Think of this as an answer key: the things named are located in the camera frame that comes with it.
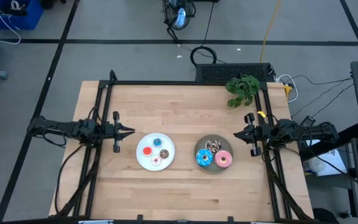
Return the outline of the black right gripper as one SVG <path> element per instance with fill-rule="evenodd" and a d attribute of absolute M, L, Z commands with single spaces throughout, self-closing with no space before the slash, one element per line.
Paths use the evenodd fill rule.
<path fill-rule="evenodd" d="M 272 144 L 272 130 L 269 124 L 265 122 L 265 118 L 268 118 L 269 114 L 265 114 L 264 112 L 257 112 L 257 114 L 261 115 L 262 124 L 255 126 L 254 114 L 248 113 L 244 116 L 244 121 L 247 123 L 247 126 L 244 130 L 233 134 L 236 138 L 246 142 L 247 144 L 252 144 L 252 149 L 250 151 L 252 157 L 262 155 L 262 150 L 260 146 L 257 145 L 258 141 L 266 143 L 268 150 L 274 150 L 274 146 Z"/>

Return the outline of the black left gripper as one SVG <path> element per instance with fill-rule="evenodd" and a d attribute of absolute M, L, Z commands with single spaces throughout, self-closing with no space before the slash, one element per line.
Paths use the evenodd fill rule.
<path fill-rule="evenodd" d="M 135 129 L 128 128 L 123 126 L 121 123 L 119 123 L 119 113 L 117 111 L 114 111 L 112 113 L 113 115 L 113 124 L 110 124 L 107 122 L 106 124 L 102 125 L 101 129 L 101 137 L 100 139 L 113 139 L 113 152 L 119 153 L 120 152 L 120 146 L 119 141 L 122 141 L 124 138 L 130 136 L 131 134 L 135 133 Z"/>

